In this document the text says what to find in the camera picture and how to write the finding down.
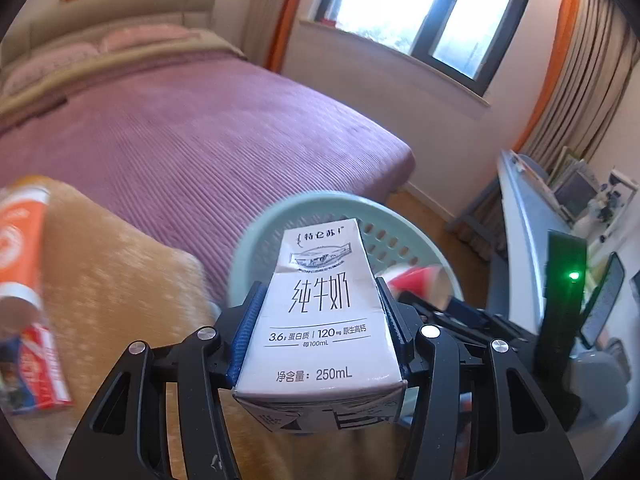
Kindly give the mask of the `light green laundry basket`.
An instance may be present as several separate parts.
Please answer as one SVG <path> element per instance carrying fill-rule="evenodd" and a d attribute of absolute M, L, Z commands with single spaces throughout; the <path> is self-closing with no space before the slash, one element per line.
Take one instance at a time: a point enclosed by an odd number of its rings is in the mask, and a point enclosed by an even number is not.
<path fill-rule="evenodd" d="M 354 218 L 358 221 L 372 271 L 394 264 L 439 264 L 447 272 L 452 294 L 462 300 L 462 289 L 449 262 L 435 243 L 417 226 L 373 200 L 343 192 L 316 191 L 280 200 L 244 231 L 233 254 L 227 302 L 236 307 L 253 283 L 270 281 L 276 267 L 283 232 L 287 229 Z"/>

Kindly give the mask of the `beige padded headboard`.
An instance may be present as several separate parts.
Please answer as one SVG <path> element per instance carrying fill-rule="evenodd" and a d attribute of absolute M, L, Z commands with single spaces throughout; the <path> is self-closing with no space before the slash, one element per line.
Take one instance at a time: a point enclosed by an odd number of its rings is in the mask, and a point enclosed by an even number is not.
<path fill-rule="evenodd" d="M 74 0 L 20 18 L 1 41 L 1 67 L 29 58 L 51 44 L 93 40 L 133 24 L 171 23 L 211 28 L 216 0 Z"/>

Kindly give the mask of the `beige orange right curtain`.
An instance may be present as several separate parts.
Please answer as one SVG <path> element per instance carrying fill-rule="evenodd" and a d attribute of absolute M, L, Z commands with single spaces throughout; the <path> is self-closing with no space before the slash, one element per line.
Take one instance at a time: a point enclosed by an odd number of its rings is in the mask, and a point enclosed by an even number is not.
<path fill-rule="evenodd" d="M 639 61 L 639 39 L 614 0 L 561 0 L 549 64 L 514 151 L 551 170 L 562 149 L 596 154 Z"/>

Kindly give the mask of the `dark framed window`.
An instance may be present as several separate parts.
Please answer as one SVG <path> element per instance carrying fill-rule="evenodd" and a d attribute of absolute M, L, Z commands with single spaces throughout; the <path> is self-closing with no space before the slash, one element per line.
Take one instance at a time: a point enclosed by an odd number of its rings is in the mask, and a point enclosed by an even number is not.
<path fill-rule="evenodd" d="M 410 56 L 484 96 L 528 0 L 320 0 L 316 22 Z"/>

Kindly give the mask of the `beige orange left curtain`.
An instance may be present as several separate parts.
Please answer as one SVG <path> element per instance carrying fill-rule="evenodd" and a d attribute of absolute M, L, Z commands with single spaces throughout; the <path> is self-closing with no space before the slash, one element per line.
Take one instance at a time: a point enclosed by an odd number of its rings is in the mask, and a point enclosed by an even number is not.
<path fill-rule="evenodd" d="M 250 0 L 241 37 L 247 59 L 266 70 L 282 70 L 300 0 Z"/>

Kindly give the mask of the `grey white desk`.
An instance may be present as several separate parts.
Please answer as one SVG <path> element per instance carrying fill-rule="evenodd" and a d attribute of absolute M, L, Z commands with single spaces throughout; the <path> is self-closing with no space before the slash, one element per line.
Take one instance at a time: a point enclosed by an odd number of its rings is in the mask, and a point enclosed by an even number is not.
<path fill-rule="evenodd" d="M 525 170 L 517 154 L 500 152 L 497 174 L 509 257 L 509 318 L 536 333 L 544 315 L 548 233 L 567 233 L 570 229 L 535 190 L 533 175 Z M 639 270 L 638 200 L 627 207 L 606 242 L 593 249 L 589 256 L 590 266 L 595 266 L 610 252 L 618 253 L 628 276 Z"/>

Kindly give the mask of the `pink pillow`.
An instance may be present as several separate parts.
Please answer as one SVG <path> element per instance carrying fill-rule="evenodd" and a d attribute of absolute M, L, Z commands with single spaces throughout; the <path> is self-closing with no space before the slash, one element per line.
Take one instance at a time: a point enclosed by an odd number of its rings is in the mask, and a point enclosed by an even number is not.
<path fill-rule="evenodd" d="M 2 96 L 15 96 L 45 76 L 100 54 L 98 47 L 88 42 L 76 42 L 40 53 L 12 70 L 2 86 Z"/>
<path fill-rule="evenodd" d="M 106 34 L 100 41 L 100 51 L 111 53 L 193 37 L 198 37 L 198 33 L 175 24 L 137 25 L 113 30 Z"/>

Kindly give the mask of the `orange plastic bottle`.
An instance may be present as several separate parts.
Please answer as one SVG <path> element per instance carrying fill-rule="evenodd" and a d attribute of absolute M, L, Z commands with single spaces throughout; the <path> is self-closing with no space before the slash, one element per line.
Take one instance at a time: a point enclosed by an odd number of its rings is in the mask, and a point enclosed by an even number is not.
<path fill-rule="evenodd" d="M 1 193 L 1 339 L 43 318 L 41 255 L 50 192 L 43 178 L 18 180 Z"/>

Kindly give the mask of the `pink right pillow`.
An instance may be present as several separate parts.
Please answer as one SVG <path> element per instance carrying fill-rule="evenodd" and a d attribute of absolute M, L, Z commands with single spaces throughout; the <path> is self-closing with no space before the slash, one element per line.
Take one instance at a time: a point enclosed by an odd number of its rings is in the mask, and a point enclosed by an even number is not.
<path fill-rule="evenodd" d="M 111 53 L 193 37 L 198 37 L 198 33 L 175 24 L 137 25 L 113 30 L 106 34 L 100 41 L 100 51 Z"/>

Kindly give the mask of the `yellow panda blanket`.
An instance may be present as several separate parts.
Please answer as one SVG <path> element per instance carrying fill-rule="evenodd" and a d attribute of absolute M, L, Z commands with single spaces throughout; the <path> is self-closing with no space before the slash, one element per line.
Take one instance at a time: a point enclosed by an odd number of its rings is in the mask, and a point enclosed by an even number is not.
<path fill-rule="evenodd" d="M 12 418 L 36 464 L 55 476 L 82 414 L 117 359 L 134 340 L 175 344 L 213 324 L 197 258 L 143 234 L 76 188 L 24 177 L 50 193 L 40 272 L 44 318 L 54 337 L 73 404 Z M 382 424 L 309 437 L 272 434 L 220 395 L 233 452 L 244 479 L 391 479 L 408 432 Z"/>

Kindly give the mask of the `beige orange curtain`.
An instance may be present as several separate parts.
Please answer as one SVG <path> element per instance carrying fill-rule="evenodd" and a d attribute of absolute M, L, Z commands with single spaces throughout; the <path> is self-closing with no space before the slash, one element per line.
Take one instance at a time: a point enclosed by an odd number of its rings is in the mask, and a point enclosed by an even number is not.
<path fill-rule="evenodd" d="M 300 0 L 250 0 L 241 37 L 247 59 L 266 70 L 282 70 Z"/>
<path fill-rule="evenodd" d="M 549 64 L 514 151 L 551 170 L 562 149 L 596 154 L 639 61 L 639 39 L 614 0 L 561 0 Z"/>

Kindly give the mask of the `pink left pillow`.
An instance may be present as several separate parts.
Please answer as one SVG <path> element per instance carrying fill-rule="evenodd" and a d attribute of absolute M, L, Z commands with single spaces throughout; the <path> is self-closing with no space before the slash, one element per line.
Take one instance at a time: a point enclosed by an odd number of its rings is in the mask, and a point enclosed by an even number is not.
<path fill-rule="evenodd" d="M 2 86 L 2 96 L 15 96 L 45 76 L 100 54 L 98 47 L 88 42 L 76 42 L 40 53 L 12 70 Z"/>

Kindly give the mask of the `purple bed cover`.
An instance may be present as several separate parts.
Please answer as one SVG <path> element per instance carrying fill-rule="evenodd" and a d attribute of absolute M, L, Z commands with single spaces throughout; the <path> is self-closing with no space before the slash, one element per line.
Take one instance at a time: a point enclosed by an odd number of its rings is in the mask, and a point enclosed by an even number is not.
<path fill-rule="evenodd" d="M 190 252 L 228 302 L 245 229 L 282 198 L 340 191 L 382 202 L 410 178 L 410 146 L 341 102 L 224 51 L 92 74 L 1 119 L 1 181 L 77 188 Z"/>

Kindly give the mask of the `red blue snack box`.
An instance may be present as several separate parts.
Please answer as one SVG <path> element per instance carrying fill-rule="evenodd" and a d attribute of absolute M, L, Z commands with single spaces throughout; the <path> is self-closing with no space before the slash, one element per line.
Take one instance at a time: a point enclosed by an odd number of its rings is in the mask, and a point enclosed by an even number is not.
<path fill-rule="evenodd" d="M 72 404 L 47 326 L 36 323 L 2 341 L 1 397 L 12 415 Z"/>

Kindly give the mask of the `white milk carton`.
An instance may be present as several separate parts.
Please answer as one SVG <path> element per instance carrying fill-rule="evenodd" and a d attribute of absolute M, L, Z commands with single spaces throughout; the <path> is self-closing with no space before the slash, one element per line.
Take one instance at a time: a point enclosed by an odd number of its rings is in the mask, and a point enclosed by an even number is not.
<path fill-rule="evenodd" d="M 406 390 L 354 219 L 284 232 L 235 400 L 273 432 L 394 422 Z"/>

